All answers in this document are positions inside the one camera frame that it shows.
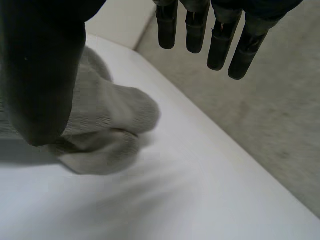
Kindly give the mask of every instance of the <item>white wall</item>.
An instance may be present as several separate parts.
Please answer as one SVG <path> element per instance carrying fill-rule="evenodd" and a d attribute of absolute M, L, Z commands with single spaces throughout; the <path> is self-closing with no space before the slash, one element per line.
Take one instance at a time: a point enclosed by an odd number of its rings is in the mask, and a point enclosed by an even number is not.
<path fill-rule="evenodd" d="M 152 0 L 107 0 L 86 23 L 88 34 L 134 49 L 155 12 Z"/>

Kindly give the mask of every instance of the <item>white table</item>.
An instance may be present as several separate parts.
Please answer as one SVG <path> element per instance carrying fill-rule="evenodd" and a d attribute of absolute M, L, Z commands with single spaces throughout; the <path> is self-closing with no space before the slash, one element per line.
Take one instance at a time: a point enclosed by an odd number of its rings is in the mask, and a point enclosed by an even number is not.
<path fill-rule="evenodd" d="M 87 43 L 116 83 L 159 103 L 159 126 L 109 176 L 1 141 L 0 240 L 320 240 L 319 219 L 140 55 Z"/>

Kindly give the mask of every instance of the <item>cloth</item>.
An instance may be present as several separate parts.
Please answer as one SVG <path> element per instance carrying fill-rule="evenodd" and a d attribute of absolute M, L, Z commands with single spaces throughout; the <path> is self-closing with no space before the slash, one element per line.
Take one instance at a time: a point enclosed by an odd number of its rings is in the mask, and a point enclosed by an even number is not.
<path fill-rule="evenodd" d="M 159 117 L 156 102 L 136 88 L 115 85 L 103 60 L 86 48 L 67 127 L 47 149 L 78 174 L 105 175 L 134 160 L 139 135 L 154 129 Z M 20 138 L 0 104 L 0 139 Z"/>

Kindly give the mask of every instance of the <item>white surface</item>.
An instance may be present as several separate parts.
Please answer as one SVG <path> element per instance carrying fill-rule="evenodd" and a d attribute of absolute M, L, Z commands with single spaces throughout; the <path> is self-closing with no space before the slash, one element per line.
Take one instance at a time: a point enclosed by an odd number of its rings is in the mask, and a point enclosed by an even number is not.
<path fill-rule="evenodd" d="M 86 30 L 134 49 L 155 11 L 152 0 L 107 0 L 99 13 L 86 23 Z"/>
<path fill-rule="evenodd" d="M 1 142 L 1 240 L 320 239 L 320 221 L 141 56 L 88 44 L 118 84 L 160 104 L 160 124 L 138 161 L 109 176 Z"/>

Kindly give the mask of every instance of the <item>gray floor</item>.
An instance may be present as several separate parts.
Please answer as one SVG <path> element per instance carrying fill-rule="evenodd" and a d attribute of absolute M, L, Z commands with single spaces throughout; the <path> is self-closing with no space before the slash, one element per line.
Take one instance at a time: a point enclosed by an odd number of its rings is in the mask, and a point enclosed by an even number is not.
<path fill-rule="evenodd" d="M 180 6 L 176 45 L 158 45 L 155 18 L 137 51 L 234 138 L 279 182 L 320 217 L 320 1 L 305 0 L 263 43 L 246 77 L 228 77 L 225 67 L 207 68 L 209 14 L 202 52 L 186 49 L 186 12 Z"/>

